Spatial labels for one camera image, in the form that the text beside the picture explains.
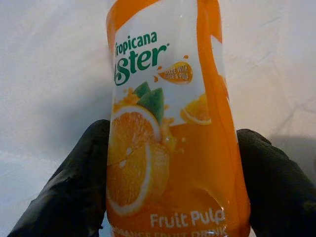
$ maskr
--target black glove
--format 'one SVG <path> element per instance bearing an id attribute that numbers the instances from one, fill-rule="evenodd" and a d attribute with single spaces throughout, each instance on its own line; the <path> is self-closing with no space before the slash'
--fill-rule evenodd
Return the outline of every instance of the black glove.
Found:
<path id="1" fill-rule="evenodd" d="M 95 122 L 31 202 L 9 237 L 97 237 L 104 218 L 110 123 Z M 316 189 L 260 134 L 237 132 L 257 237 L 316 236 Z"/>

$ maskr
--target finger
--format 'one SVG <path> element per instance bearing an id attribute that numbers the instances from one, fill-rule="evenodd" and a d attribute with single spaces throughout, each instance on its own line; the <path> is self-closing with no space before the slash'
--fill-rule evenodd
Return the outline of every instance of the finger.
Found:
<path id="1" fill-rule="evenodd" d="M 243 129 L 237 135 L 257 237 L 316 236 L 315 186 L 260 134 Z"/>
<path id="2" fill-rule="evenodd" d="M 9 237 L 89 237 L 105 207 L 110 122 L 92 124 L 31 202 Z"/>

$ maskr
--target orange slice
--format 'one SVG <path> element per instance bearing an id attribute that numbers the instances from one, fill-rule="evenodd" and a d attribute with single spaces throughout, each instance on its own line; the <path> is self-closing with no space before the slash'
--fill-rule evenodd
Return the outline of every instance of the orange slice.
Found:
<path id="1" fill-rule="evenodd" d="M 209 115 L 206 94 L 201 95 L 197 100 L 190 102 L 180 113 L 182 119 L 188 123 L 209 125 L 212 120 Z"/>
<path id="2" fill-rule="evenodd" d="M 119 216 L 131 216 L 156 201 L 169 177 L 169 153 L 159 143 L 146 143 L 120 163 L 107 168 L 107 199 Z"/>
<path id="3" fill-rule="evenodd" d="M 107 164 L 118 163 L 149 141 L 160 141 L 160 128 L 155 117 L 144 107 L 123 106 L 111 119 Z"/>

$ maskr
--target orange drink bottle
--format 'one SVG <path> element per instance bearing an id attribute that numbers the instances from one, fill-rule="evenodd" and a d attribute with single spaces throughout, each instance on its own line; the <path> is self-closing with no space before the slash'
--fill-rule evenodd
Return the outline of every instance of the orange drink bottle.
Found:
<path id="1" fill-rule="evenodd" d="M 247 237 L 217 0 L 117 0 L 107 212 L 116 237 Z"/>

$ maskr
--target white background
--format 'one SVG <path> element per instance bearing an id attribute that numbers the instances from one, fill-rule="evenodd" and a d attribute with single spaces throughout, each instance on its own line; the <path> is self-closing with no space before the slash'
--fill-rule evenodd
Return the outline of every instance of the white background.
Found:
<path id="1" fill-rule="evenodd" d="M 316 2 L 220 0 L 237 128 L 316 183 Z M 109 118 L 108 0 L 0 0 L 0 237 L 93 121 Z"/>

